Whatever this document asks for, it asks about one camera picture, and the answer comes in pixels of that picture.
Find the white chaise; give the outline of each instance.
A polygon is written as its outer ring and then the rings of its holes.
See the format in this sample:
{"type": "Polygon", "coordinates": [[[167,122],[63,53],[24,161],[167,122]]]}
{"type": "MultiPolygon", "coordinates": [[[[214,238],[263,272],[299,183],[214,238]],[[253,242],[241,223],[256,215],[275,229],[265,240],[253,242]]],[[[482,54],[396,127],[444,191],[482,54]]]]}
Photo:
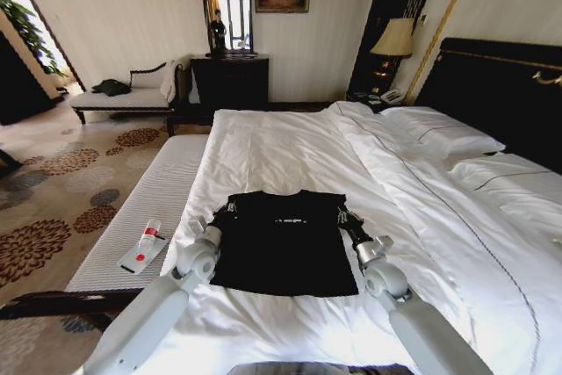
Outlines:
{"type": "Polygon", "coordinates": [[[68,102],[84,125],[87,111],[173,112],[187,101],[192,88],[188,56],[153,69],[131,70],[131,92],[114,97],[86,91],[68,102]]]}

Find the mirror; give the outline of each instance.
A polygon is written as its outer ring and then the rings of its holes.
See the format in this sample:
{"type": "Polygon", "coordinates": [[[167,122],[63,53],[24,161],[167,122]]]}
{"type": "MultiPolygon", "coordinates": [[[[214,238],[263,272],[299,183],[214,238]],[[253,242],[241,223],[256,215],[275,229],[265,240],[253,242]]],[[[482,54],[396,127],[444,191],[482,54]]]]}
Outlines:
{"type": "Polygon", "coordinates": [[[203,0],[212,54],[252,53],[251,0],[203,0]]]}

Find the floral carpet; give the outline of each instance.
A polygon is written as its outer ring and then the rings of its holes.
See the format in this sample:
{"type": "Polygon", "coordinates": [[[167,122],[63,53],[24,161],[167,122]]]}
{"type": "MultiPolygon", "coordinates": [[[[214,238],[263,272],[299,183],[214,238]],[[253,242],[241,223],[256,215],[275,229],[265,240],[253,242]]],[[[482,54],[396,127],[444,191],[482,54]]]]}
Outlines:
{"type": "MultiPolygon", "coordinates": [[[[63,290],[168,139],[162,116],[86,114],[82,126],[62,102],[0,126],[0,148],[23,164],[0,179],[0,305],[63,290]]],[[[70,374],[98,339],[72,317],[0,321],[0,375],[70,374]]]]}

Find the bottle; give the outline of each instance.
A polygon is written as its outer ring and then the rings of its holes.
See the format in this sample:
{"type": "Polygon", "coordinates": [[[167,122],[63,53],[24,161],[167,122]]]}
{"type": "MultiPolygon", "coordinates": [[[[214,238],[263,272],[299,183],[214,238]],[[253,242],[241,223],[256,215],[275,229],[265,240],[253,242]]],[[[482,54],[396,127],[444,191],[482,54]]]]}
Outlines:
{"type": "Polygon", "coordinates": [[[150,219],[147,226],[144,228],[144,232],[140,237],[139,246],[137,248],[137,256],[135,259],[137,261],[144,261],[147,257],[149,250],[152,249],[156,242],[156,236],[160,231],[160,225],[162,223],[158,219],[150,219]]]}

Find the table lamp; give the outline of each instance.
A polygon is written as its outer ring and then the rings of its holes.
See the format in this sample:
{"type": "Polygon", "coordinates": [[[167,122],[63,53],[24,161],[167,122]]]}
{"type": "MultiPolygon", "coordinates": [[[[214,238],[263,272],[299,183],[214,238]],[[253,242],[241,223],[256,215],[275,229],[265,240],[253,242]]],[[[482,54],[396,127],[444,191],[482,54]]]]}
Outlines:
{"type": "Polygon", "coordinates": [[[373,93],[379,94],[379,90],[387,90],[390,86],[396,73],[395,59],[412,54],[413,28],[413,18],[393,18],[388,21],[383,35],[371,49],[371,53],[385,56],[380,63],[380,69],[373,72],[377,85],[372,89],[373,93]]]}

